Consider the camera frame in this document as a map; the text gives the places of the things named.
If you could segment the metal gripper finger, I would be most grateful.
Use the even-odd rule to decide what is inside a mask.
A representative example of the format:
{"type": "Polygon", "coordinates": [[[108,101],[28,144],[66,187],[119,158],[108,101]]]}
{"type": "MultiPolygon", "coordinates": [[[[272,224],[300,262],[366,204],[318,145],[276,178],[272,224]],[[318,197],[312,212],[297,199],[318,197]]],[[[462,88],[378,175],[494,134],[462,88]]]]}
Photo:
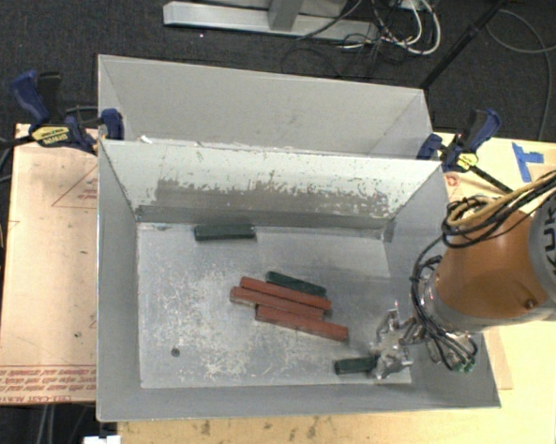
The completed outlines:
{"type": "Polygon", "coordinates": [[[369,345],[368,352],[374,357],[389,361],[402,361],[404,359],[403,346],[396,340],[385,338],[369,345]]]}
{"type": "Polygon", "coordinates": [[[386,379],[390,375],[398,373],[413,365],[412,360],[389,358],[381,356],[373,369],[374,376],[378,379],[386,379]]]}

